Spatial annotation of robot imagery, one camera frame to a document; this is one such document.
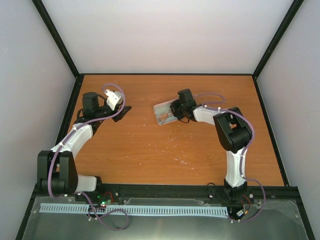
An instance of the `white wall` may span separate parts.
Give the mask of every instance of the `white wall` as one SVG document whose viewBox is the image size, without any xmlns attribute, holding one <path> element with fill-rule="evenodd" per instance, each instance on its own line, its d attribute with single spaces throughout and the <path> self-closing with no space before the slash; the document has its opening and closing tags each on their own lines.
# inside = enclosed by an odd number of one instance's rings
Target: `white wall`
<svg viewBox="0 0 320 240">
<path fill-rule="evenodd" d="M 258 78 L 292 186 L 320 239 L 320 1 L 304 1 Z"/>
<path fill-rule="evenodd" d="M 0 238 L 15 239 L 75 79 L 31 0 L 0 1 Z"/>
<path fill-rule="evenodd" d="M 293 0 L 44 0 L 81 73 L 251 74 Z"/>
</svg>

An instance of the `wooden tabletop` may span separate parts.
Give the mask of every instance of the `wooden tabletop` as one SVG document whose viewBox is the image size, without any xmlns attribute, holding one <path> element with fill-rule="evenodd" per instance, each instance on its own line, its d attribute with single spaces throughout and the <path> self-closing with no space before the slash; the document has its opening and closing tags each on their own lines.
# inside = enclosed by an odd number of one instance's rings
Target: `wooden tabletop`
<svg viewBox="0 0 320 240">
<path fill-rule="evenodd" d="M 78 174 L 101 176 L 104 183 L 223 185 L 226 152 L 214 126 L 179 121 L 159 126 L 156 122 L 154 105 L 172 100 L 178 91 L 188 88 L 194 95 L 222 94 L 226 102 L 216 107 L 240 108 L 256 132 L 246 155 L 245 175 L 265 186 L 284 185 L 251 76 L 86 75 L 72 123 L 82 108 L 83 94 L 103 94 L 105 83 L 119 85 L 125 93 L 125 105 L 132 109 L 121 121 L 108 119 L 101 124 L 76 156 Z M 218 99 L 196 99 L 197 103 L 214 100 Z"/>
</svg>

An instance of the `white vent grille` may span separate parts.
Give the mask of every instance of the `white vent grille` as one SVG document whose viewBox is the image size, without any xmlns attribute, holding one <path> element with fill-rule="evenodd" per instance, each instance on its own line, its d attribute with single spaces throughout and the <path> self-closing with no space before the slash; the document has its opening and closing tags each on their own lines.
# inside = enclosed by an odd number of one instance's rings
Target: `white vent grille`
<svg viewBox="0 0 320 240">
<path fill-rule="evenodd" d="M 87 214 L 88 204 L 58 204 L 41 203 L 40 213 L 59 214 Z M 115 209 L 123 209 L 129 216 L 200 216 L 219 217 L 228 216 L 227 208 L 220 206 L 145 206 L 145 205 L 108 205 L 106 209 L 98 209 L 99 215 Z M 121 212 L 113 212 L 112 215 L 123 215 Z"/>
</svg>

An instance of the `brown table surface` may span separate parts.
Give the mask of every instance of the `brown table surface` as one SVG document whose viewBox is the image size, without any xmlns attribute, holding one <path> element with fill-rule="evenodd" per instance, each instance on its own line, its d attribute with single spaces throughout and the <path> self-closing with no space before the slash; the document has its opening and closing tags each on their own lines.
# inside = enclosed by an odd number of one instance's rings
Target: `brown table surface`
<svg viewBox="0 0 320 240">
<path fill-rule="evenodd" d="M 104 183 L 223 185 L 226 152 L 214 126 L 179 121 L 159 126 L 156 122 L 154 105 L 172 100 L 178 91 L 189 88 L 194 95 L 224 95 L 226 102 L 216 107 L 240 108 L 256 132 L 246 155 L 245 175 L 265 186 L 284 185 L 251 76 L 86 75 L 72 123 L 82 108 L 83 94 L 103 94 L 105 83 L 118 84 L 132 109 L 119 122 L 108 119 L 101 124 L 76 156 L 78 174 L 101 176 Z M 197 103 L 214 100 L 218 98 L 196 99 Z"/>
</svg>

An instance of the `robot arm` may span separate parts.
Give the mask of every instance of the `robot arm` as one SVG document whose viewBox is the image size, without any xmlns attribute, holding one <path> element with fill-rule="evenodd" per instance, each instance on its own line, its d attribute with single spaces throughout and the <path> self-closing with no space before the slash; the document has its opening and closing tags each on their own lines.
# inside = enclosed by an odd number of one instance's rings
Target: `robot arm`
<svg viewBox="0 0 320 240">
<path fill-rule="evenodd" d="M 178 97 L 170 105 L 173 115 L 178 120 L 187 118 L 188 121 L 204 122 L 216 127 L 220 144 L 226 150 L 227 173 L 224 180 L 224 193 L 232 201 L 247 187 L 247 182 L 243 178 L 247 151 L 243 155 L 242 162 L 241 154 L 251 140 L 251 129 L 243 119 L 232 114 L 235 112 L 242 115 L 237 107 L 232 107 L 227 112 L 220 111 L 219 108 L 197 105 L 189 89 L 179 91 Z"/>
<path fill-rule="evenodd" d="M 118 112 L 123 101 L 120 92 L 107 90 L 105 99 L 96 92 L 87 92 L 82 97 L 83 108 L 79 110 L 72 130 L 65 138 L 49 151 L 41 151 L 37 158 L 37 187 L 41 192 L 48 191 L 48 174 L 54 154 L 58 151 L 51 176 L 51 190 L 54 194 L 73 194 L 74 192 L 92 192 L 96 190 L 96 176 L 78 175 L 74 159 L 83 145 L 96 133 L 103 120 Z M 99 106 L 98 97 L 103 98 Z M 131 109 L 124 106 L 122 111 L 112 119 L 117 122 Z"/>
</svg>

